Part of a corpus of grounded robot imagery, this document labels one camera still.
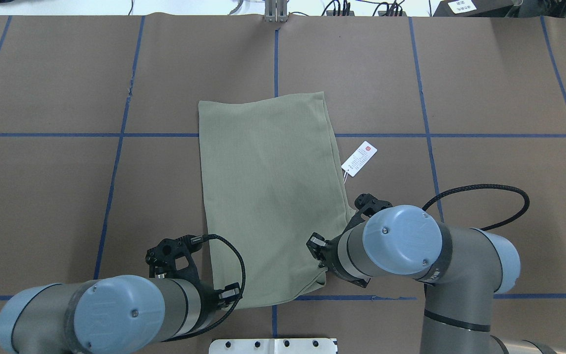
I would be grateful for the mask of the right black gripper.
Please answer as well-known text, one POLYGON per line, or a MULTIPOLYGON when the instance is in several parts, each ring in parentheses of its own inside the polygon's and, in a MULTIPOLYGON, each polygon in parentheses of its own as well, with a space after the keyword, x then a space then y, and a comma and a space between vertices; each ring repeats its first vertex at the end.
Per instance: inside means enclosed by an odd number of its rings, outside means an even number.
POLYGON ((314 232, 306 242, 306 246, 319 262, 320 268, 326 268, 337 278, 365 289, 368 287, 370 277, 352 263, 348 252, 350 234, 350 231, 346 231, 332 240, 325 240, 319 233, 314 232))

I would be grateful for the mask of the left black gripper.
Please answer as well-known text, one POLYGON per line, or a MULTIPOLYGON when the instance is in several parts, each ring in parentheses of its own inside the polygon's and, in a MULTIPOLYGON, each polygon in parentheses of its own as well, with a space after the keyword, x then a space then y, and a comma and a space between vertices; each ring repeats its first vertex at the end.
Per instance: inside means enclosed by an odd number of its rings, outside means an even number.
POLYGON ((238 282, 216 291, 211 285, 200 281, 196 289, 200 296, 200 314, 196 329, 211 325, 217 312, 233 307, 242 298, 242 285, 238 282))

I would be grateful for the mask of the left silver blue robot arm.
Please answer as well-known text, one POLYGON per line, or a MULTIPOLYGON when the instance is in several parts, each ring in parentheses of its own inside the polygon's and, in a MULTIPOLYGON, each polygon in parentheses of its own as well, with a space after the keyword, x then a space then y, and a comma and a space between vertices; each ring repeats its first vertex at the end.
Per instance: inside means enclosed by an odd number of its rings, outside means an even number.
POLYGON ((121 275, 48 284, 12 296, 0 311, 0 347, 11 354, 132 354, 199 336, 231 314, 243 284, 121 275))

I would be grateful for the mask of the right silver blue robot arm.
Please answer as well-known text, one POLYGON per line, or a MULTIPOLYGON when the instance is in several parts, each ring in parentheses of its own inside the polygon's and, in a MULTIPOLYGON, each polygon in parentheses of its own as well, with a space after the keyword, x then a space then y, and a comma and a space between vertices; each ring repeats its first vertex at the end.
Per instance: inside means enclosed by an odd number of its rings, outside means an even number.
POLYGON ((399 275, 423 284, 422 354, 554 354, 536 341, 490 333, 495 294, 514 287, 520 257, 506 238, 452 227, 417 206, 373 199, 357 203, 341 235, 318 233, 306 245, 320 267, 360 287, 399 275))

